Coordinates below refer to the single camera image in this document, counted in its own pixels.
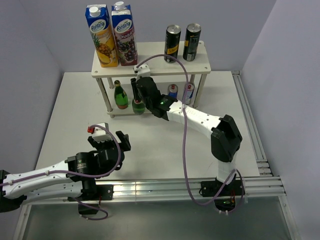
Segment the green glass bottle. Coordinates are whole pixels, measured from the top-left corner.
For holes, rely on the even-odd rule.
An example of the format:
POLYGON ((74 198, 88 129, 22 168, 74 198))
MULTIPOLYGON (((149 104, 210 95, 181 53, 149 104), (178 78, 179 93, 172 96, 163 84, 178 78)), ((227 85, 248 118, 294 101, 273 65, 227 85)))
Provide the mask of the green glass bottle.
POLYGON ((142 100, 132 100, 132 110, 135 115, 142 115, 145 112, 146 106, 142 100))
POLYGON ((121 83, 119 80, 114 81, 114 100, 117 105, 117 107, 121 110, 126 109, 128 107, 129 101, 128 96, 124 89, 121 86, 121 83))

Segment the silver energy can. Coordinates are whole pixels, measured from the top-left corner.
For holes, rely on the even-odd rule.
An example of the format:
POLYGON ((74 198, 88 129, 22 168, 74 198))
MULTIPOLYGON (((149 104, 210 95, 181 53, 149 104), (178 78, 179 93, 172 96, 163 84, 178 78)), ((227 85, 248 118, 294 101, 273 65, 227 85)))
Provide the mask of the silver energy can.
POLYGON ((167 94, 176 99, 178 97, 178 86, 176 84, 170 84, 167 88, 167 94))
POLYGON ((183 88, 182 101, 185 105, 189 105, 193 98, 195 86, 193 83, 186 83, 183 88))

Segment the black can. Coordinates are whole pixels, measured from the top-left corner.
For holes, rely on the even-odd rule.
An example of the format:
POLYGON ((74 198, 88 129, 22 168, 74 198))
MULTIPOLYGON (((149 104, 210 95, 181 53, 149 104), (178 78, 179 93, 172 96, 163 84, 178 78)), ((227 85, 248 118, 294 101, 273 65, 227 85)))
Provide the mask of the black can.
POLYGON ((168 56, 164 57, 164 60, 167 63, 174 63, 175 60, 173 58, 175 59, 178 58, 180 37, 181 37, 180 26, 176 24, 172 24, 166 28, 164 54, 171 56, 171 57, 168 57, 168 56))
POLYGON ((201 31, 202 28, 198 23, 190 23, 187 26, 182 55, 184 60, 188 62, 195 60, 200 41, 201 31))

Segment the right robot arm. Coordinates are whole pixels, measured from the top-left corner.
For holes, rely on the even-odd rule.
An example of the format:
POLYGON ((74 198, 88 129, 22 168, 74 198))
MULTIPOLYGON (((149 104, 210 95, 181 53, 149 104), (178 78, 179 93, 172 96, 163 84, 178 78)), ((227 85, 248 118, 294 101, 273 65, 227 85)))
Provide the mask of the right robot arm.
POLYGON ((210 115, 184 105, 169 95, 162 94, 151 77, 132 78, 133 94, 157 118, 180 123, 210 139, 211 153, 218 160, 217 191, 229 194, 236 176, 235 155, 243 140, 232 116, 210 115))

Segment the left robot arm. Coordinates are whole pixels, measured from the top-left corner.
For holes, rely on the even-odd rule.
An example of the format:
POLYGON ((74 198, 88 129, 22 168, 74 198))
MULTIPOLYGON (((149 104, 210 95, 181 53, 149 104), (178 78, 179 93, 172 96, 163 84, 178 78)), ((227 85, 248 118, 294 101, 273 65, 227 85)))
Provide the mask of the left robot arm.
POLYGON ((119 141, 106 133, 94 133, 87 139, 92 151, 78 152, 49 167, 15 174, 1 170, 0 211, 11 212, 27 203, 60 197, 97 200, 96 179, 120 170, 124 153, 131 150, 129 135, 122 131, 116 135, 119 141))

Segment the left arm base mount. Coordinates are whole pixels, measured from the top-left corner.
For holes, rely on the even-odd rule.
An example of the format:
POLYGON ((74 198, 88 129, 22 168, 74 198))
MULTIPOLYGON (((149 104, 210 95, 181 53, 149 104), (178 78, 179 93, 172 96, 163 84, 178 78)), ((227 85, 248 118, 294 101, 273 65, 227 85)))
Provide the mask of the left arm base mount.
POLYGON ((111 201, 113 194, 112 184, 98 185, 96 192, 91 196, 68 197, 67 200, 78 204, 77 210, 81 218, 87 221, 101 221, 109 216, 101 207, 102 201, 111 201))

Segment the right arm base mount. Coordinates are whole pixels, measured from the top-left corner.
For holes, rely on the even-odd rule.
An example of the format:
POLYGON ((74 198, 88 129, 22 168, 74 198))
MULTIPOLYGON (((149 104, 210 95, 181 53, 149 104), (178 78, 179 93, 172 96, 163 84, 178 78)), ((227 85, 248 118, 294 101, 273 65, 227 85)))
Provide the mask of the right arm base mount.
POLYGON ((245 200, 245 184, 241 179, 233 179, 230 184, 222 189, 222 183, 217 180, 205 180, 200 182, 199 194, 204 197, 214 197, 219 193, 214 202, 214 206, 220 214, 234 212, 245 200))

